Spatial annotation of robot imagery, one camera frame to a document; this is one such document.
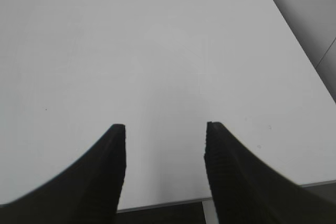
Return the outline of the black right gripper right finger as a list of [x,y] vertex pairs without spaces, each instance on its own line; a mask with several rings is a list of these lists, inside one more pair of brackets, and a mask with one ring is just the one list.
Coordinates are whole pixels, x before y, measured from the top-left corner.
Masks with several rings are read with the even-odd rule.
[[293,183],[208,122],[204,161],[219,223],[335,223],[335,204]]

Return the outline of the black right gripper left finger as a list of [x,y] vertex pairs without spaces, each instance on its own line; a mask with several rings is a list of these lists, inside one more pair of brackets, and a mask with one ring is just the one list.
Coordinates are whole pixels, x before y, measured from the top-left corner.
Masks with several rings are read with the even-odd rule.
[[1,223],[114,223],[125,178],[125,137],[125,125],[112,125],[65,171],[1,205]]

